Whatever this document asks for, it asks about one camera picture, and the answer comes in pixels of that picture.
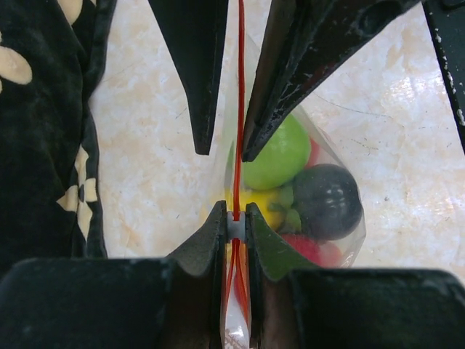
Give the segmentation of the red mango fruit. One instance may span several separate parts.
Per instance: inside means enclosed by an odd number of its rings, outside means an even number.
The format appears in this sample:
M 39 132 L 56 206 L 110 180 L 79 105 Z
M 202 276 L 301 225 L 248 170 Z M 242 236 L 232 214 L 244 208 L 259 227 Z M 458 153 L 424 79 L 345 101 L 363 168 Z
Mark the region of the red mango fruit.
M 341 262 L 340 249 L 331 242 L 317 243 L 301 233 L 279 233 L 283 240 L 308 259 L 310 262 L 322 267 L 336 267 Z M 250 310 L 248 290 L 248 260 L 246 243 L 239 238 L 232 242 L 232 256 L 227 263 L 226 295 L 231 303 L 237 300 L 242 314 L 247 316 Z

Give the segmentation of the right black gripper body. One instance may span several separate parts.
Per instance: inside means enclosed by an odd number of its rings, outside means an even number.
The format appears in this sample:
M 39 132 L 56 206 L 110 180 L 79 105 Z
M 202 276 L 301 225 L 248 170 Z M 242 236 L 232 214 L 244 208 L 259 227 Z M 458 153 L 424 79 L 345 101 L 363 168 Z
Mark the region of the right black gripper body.
M 423 2 L 442 79 L 461 143 L 464 143 L 464 2 Z

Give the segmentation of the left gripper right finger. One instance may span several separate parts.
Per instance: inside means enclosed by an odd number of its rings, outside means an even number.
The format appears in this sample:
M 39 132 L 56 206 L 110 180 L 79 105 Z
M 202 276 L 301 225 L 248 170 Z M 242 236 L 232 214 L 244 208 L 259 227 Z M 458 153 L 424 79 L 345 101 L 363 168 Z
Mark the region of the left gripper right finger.
M 462 348 L 464 286 L 438 269 L 321 268 L 246 207 L 258 348 Z

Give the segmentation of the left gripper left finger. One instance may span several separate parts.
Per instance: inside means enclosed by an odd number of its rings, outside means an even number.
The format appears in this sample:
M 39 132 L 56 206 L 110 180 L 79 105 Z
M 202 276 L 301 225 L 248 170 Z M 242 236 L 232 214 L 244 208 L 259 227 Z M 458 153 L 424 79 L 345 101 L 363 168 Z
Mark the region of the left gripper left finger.
M 164 258 L 30 259 L 1 280 L 3 348 L 221 348 L 227 210 Z

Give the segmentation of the light green apple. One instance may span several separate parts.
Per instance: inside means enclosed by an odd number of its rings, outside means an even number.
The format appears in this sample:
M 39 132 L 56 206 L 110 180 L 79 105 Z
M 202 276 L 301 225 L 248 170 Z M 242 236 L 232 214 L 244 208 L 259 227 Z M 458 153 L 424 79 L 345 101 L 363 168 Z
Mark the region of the light green apple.
M 241 166 L 241 180 L 252 190 L 282 186 L 305 168 L 312 151 L 307 130 L 288 115 L 257 157 Z

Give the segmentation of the clear zip top bag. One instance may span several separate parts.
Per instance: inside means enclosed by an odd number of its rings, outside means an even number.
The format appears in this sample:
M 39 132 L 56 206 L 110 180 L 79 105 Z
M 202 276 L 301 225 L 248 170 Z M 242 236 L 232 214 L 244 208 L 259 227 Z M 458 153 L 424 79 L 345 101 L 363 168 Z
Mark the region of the clear zip top bag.
M 248 242 L 246 237 L 246 211 L 241 211 L 239 207 L 240 192 L 247 188 L 241 180 L 241 166 L 245 162 L 242 159 L 244 126 L 246 122 L 246 114 L 248 110 L 249 100 L 254 85 L 256 67 L 259 61 L 261 48 L 251 46 L 246 41 L 244 32 L 239 34 L 238 48 L 238 72 L 235 77 L 235 87 L 232 90 L 229 101 L 230 114 L 225 130 L 229 137 L 230 154 L 225 162 L 225 190 L 230 189 L 233 194 L 233 210 L 228 211 L 227 221 L 235 229 L 233 236 L 227 239 L 225 244 L 225 274 L 222 283 L 222 315 L 224 317 L 223 345 L 231 345 L 237 348 L 245 348 L 251 343 L 251 288 L 249 283 L 249 265 L 248 265 L 248 290 L 249 290 L 249 313 L 247 316 L 242 314 L 237 300 L 231 303 L 227 301 L 226 281 L 227 281 L 227 244 L 232 242 L 234 238 L 239 238 L 246 243 L 246 252 L 248 260 Z M 313 167 L 317 164 L 336 164 L 347 169 L 341 162 L 340 158 L 334 153 L 332 147 L 324 140 L 322 134 L 317 130 L 316 126 L 307 120 L 302 113 L 300 103 L 293 109 L 289 115 L 295 116 L 296 119 L 303 125 L 310 136 L 310 144 L 312 151 L 310 158 L 305 168 Z M 292 233 L 287 230 L 284 223 L 278 228 L 275 233 Z M 353 258 L 357 255 L 365 238 L 365 221 L 364 211 L 362 219 L 356 229 L 343 239 L 336 241 L 316 241 L 317 243 L 331 242 L 335 244 L 341 251 L 341 262 L 336 267 L 321 268 L 346 268 L 352 263 Z

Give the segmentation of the yellow lemon fruit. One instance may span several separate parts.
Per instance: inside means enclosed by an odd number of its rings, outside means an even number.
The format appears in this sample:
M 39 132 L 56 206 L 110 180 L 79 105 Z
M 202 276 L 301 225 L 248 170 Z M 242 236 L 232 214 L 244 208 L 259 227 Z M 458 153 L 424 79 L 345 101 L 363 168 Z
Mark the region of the yellow lemon fruit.
M 255 203 L 262 213 L 262 216 L 268 226 L 272 230 L 277 231 L 278 228 L 283 224 L 284 214 L 279 211 L 270 211 L 269 206 L 272 202 L 277 201 L 278 197 L 278 189 L 242 190 L 240 192 L 240 210 L 245 211 L 247 204 Z M 227 211 L 232 211 L 233 193 L 230 189 L 225 190 L 225 201 L 227 204 Z M 232 243 L 227 245 L 227 263 L 230 263 L 232 248 Z

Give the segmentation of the dark purple plum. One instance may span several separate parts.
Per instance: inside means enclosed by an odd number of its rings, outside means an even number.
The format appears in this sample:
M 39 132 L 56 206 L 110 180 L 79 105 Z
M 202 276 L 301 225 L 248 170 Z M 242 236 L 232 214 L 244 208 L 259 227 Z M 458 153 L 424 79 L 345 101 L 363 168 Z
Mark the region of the dark purple plum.
M 336 241 L 351 234 L 363 216 L 357 183 L 336 164 L 303 169 L 278 190 L 267 208 L 284 215 L 284 226 L 316 241 Z

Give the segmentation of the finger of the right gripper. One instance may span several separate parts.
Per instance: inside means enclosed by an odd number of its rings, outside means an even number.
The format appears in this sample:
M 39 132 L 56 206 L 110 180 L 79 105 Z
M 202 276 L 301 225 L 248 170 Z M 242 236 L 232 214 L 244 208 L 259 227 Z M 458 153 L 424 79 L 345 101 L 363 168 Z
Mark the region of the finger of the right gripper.
M 244 126 L 253 161 L 287 115 L 416 1 L 272 1 Z
M 149 2 L 184 88 L 195 152 L 211 150 L 225 49 L 227 0 Z

